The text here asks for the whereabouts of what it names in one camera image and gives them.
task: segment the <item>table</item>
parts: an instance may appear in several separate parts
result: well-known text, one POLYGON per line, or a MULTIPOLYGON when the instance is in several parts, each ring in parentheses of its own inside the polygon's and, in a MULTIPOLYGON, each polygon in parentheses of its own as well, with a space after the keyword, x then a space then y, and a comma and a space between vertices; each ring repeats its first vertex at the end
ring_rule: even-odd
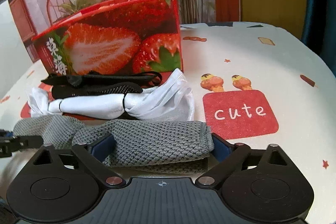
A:
MULTIPOLYGON (((231 143, 243 142, 255 149, 265 149, 269 143, 279 144, 314 189, 315 200, 306 221, 333 223, 336 220, 336 78, 332 72, 316 54, 281 28, 261 23, 187 27, 181 31, 182 56, 184 74, 193 89, 195 120, 207 121, 213 131, 223 134, 231 143), (205 39, 195 41, 193 37, 205 39), (202 81, 212 75, 224 82, 214 90, 224 92, 204 88, 202 81), (240 116, 233 119, 235 109, 240 116), (260 117, 269 117, 268 122, 258 122, 260 117), (223 121, 229 121, 228 125, 239 122, 239 128, 246 130, 237 133, 223 127, 223 121)), ((11 88, 0 104, 1 128, 13 128, 20 119, 26 92, 46 76, 38 61, 11 88)), ((5 180, 0 195, 4 196, 8 183, 32 154, 32 151, 18 152, 12 159, 0 160, 2 181, 5 180)), ((149 173, 126 174, 131 175, 162 177, 149 173)))

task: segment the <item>red label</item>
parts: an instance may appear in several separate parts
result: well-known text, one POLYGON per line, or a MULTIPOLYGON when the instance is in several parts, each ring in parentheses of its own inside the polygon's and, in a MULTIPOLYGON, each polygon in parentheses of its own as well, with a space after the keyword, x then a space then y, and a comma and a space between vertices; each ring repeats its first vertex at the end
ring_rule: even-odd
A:
POLYGON ((205 121, 221 138, 240 139, 278 131, 279 124, 259 90, 208 93, 203 97, 205 121))

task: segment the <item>white cloth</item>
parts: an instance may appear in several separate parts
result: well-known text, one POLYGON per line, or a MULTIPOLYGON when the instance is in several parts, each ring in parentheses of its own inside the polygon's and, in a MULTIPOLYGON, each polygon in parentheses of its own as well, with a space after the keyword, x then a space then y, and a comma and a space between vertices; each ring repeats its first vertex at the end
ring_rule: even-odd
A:
POLYGON ((33 88, 28 97, 28 104, 31 107, 32 117, 66 112, 110 120, 118 118, 126 111, 133 117, 147 121, 194 119, 192 90, 179 69, 174 70, 162 86, 145 89, 140 94, 78 96, 57 99, 49 103, 46 91, 33 88))

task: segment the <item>strawberry box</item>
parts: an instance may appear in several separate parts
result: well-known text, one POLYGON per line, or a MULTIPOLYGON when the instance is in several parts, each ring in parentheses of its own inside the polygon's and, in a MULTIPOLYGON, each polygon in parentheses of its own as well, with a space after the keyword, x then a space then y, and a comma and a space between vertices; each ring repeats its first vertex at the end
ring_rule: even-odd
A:
POLYGON ((177 0, 108 0, 33 38, 49 74, 130 75, 182 69, 177 0))

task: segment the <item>gray knitted tie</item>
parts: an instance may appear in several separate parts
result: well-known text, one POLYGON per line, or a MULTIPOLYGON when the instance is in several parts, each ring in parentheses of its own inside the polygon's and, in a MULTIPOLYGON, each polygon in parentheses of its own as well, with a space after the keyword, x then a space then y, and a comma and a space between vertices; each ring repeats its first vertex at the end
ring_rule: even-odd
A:
POLYGON ((106 165, 164 173, 204 172, 206 157, 214 149, 209 127, 199 121, 116 119, 87 127, 73 117, 49 115, 20 120, 13 133, 16 136, 41 135, 45 143, 52 143, 56 149, 67 149, 80 142, 92 143, 111 133, 117 145, 105 159, 106 165))

